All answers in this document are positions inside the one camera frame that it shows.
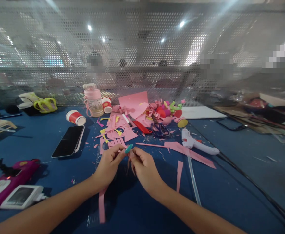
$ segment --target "white marker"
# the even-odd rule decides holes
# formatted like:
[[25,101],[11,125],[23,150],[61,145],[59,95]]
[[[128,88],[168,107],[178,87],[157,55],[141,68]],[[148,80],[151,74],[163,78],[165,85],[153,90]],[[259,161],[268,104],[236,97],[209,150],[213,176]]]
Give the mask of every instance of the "white marker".
[[129,119],[126,118],[125,114],[122,114],[122,116],[124,117],[124,119],[125,119],[125,121],[128,123],[128,125],[129,125],[130,127],[133,127],[133,125],[129,122]]

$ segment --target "pink water bottle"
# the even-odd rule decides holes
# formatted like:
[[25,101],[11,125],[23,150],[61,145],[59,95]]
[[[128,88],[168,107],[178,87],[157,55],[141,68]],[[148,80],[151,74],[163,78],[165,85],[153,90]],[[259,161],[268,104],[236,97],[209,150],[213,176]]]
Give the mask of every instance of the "pink water bottle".
[[101,102],[100,90],[96,84],[89,83],[83,85],[84,103],[86,105],[86,114],[89,117],[100,117],[104,114],[103,104]]

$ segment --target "hand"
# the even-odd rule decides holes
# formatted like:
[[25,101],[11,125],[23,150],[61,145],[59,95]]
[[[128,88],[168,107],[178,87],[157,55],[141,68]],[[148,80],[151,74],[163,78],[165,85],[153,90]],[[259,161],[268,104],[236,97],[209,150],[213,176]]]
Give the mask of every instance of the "hand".
[[118,166],[124,157],[125,148],[120,144],[103,152],[97,170],[92,175],[94,182],[99,187],[99,191],[106,188],[112,182]]
[[166,184],[161,179],[150,154],[137,147],[133,149],[133,152],[129,154],[129,157],[135,167],[137,177],[147,193],[155,198]]

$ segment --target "scissors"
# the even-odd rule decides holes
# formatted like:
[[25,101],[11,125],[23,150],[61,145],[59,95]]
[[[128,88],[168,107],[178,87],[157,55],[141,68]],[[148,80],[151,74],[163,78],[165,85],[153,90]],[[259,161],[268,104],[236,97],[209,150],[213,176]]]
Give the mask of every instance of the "scissors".
[[167,127],[165,127],[162,123],[159,123],[156,120],[154,115],[152,115],[151,117],[152,117],[152,120],[154,122],[153,124],[151,124],[151,130],[152,130],[152,133],[154,136],[156,136],[156,137],[168,137],[171,135],[169,130],[167,129]]

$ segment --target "yellow circle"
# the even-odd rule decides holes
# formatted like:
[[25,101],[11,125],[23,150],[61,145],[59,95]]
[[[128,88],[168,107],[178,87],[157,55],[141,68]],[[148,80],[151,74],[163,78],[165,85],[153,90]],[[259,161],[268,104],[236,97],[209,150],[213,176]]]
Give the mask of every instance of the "yellow circle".
[[182,128],[185,127],[188,124],[188,120],[182,119],[178,122],[177,127]]
[[19,163],[19,166],[23,166],[23,165],[26,165],[28,162],[26,162],[26,161],[23,161],[23,162],[21,162],[21,163]]

